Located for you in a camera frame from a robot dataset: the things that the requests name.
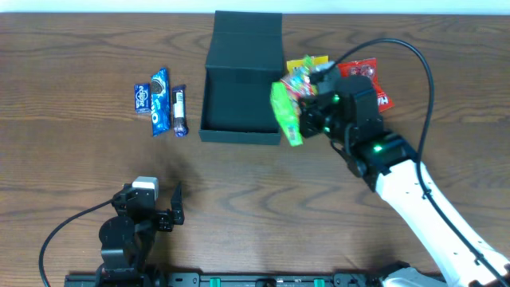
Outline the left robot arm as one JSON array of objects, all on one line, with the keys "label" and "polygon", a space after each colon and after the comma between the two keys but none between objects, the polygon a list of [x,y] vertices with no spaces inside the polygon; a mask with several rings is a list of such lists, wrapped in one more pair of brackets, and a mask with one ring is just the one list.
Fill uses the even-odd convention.
[{"label": "left robot arm", "polygon": [[95,286],[165,286],[167,277],[147,257],[158,232],[171,232],[185,220],[182,185],[171,197],[171,207],[157,210],[155,187],[126,183],[112,198],[117,216],[99,231],[103,264],[96,271]]}]

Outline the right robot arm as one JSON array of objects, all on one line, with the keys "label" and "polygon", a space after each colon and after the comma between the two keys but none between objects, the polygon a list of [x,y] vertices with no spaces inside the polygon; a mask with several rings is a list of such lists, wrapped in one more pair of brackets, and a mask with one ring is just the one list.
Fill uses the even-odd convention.
[{"label": "right robot arm", "polygon": [[324,134],[349,170],[412,229],[449,286],[507,286],[509,260],[441,193],[418,153],[385,128],[371,80],[340,77],[299,101],[300,133]]}]

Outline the green Haribo candy bag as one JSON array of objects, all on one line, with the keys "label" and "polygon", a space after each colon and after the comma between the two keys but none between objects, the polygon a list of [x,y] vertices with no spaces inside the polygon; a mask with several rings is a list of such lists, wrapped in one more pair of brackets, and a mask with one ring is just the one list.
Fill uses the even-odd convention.
[{"label": "green Haribo candy bag", "polygon": [[273,82],[270,103],[277,123],[292,147],[303,143],[300,134],[300,100],[315,96],[309,75],[313,66],[302,66]]}]

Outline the red Hacks candy bag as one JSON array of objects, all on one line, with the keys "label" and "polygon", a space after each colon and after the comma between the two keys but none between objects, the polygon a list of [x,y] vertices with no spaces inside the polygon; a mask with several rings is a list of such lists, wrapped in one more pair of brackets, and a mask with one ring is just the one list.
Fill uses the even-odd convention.
[{"label": "red Hacks candy bag", "polygon": [[342,62],[338,64],[338,68],[342,77],[364,76],[371,80],[377,94],[380,112],[394,107],[393,100],[383,91],[379,84],[377,59],[375,57],[359,61]]}]

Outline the yellow Hacks candy bag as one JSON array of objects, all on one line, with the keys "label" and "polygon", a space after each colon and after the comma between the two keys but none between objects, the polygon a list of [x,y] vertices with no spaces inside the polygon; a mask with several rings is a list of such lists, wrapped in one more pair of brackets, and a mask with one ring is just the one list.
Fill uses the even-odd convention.
[{"label": "yellow Hacks candy bag", "polygon": [[292,73],[295,69],[298,69],[302,66],[317,66],[322,64],[327,64],[329,62],[328,55],[322,56],[309,56],[305,55],[301,59],[289,60],[286,61],[286,67],[288,73]]}]

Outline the blue Oreo cookie pack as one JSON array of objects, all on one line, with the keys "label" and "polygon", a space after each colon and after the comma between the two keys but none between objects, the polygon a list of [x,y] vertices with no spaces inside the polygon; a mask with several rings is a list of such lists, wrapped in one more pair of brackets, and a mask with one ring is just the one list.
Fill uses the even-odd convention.
[{"label": "blue Oreo cookie pack", "polygon": [[169,78],[166,67],[151,77],[151,122],[152,135],[158,136],[171,127]]}]

